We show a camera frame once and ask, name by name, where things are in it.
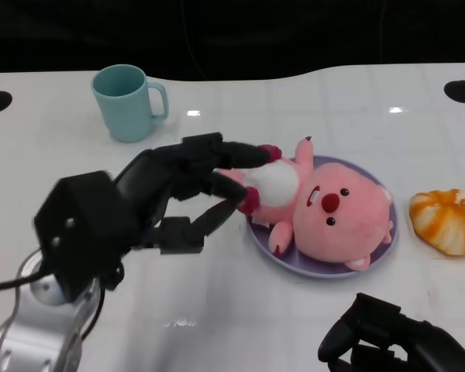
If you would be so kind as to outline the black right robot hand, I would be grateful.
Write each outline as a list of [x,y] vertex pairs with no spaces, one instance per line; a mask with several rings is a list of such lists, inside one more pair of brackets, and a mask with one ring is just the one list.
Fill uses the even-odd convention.
[[465,349],[447,331],[363,293],[326,334],[318,358],[331,371],[465,371]]

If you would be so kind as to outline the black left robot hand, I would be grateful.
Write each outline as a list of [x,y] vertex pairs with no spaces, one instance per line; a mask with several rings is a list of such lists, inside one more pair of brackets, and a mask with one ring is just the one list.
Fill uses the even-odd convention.
[[122,258],[134,248],[200,253],[247,195],[225,171],[262,167],[281,154],[209,133],[144,150],[117,177],[61,178],[34,219],[44,265],[71,302],[94,279],[116,288]]

